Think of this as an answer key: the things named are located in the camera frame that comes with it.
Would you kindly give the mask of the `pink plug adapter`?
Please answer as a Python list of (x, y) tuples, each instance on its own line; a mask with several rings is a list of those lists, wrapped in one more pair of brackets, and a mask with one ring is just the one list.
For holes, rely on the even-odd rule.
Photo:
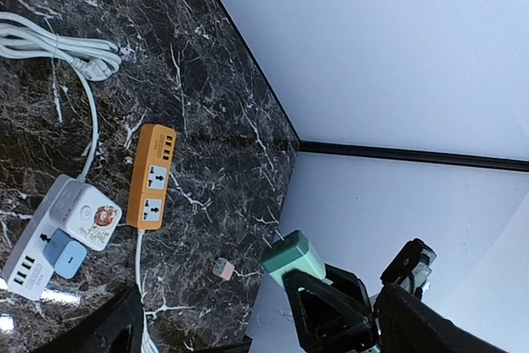
[(225, 281), (230, 280), (234, 274), (235, 266), (228, 261), (226, 258), (219, 257), (217, 258), (213, 268), (212, 273), (218, 278)]

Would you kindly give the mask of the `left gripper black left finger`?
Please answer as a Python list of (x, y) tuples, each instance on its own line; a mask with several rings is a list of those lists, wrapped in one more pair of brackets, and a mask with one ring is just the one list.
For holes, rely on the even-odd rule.
[(144, 331), (141, 294), (124, 288), (78, 326), (35, 349), (40, 353), (140, 352)]

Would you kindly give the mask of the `white cube socket adapter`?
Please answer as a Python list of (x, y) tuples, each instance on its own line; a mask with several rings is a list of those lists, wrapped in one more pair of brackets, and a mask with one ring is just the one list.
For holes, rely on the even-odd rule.
[(91, 184), (65, 174), (52, 188), (51, 221), (88, 248), (104, 250), (122, 218), (122, 209)]

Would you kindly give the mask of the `white power strip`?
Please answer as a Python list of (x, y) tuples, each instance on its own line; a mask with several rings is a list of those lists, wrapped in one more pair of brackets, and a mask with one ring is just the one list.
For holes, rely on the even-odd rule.
[(53, 198), (50, 189), (33, 213), (2, 268), (2, 277), (8, 290), (31, 301), (41, 299), (54, 274), (52, 266), (43, 255), (46, 244), (54, 232), (60, 229), (50, 219), (49, 209)]

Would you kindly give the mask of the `blue plug adapter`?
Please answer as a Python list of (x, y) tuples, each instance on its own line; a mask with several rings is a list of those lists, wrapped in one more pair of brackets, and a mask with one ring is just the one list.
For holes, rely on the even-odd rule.
[(57, 275), (72, 279), (87, 256), (87, 249), (67, 233), (57, 229), (46, 244), (43, 255)]

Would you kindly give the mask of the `orange power strip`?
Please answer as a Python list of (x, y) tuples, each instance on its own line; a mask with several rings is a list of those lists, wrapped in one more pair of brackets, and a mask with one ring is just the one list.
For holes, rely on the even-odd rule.
[(144, 231), (161, 228), (176, 143), (176, 131), (170, 127), (141, 128), (126, 210), (129, 226)]

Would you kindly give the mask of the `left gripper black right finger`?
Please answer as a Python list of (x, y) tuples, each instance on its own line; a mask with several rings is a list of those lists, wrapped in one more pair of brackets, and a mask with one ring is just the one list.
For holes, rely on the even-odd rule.
[(457, 327), (397, 286), (384, 286), (376, 299), (382, 352), (501, 353), (503, 350)]

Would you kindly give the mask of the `green plug adapter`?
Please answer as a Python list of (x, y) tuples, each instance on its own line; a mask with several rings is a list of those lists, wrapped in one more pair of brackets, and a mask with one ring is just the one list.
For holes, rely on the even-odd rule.
[(268, 247), (261, 256), (266, 273), (284, 289), (283, 276), (300, 270), (317, 279), (326, 278), (325, 264), (312, 243), (299, 230), (292, 231)]

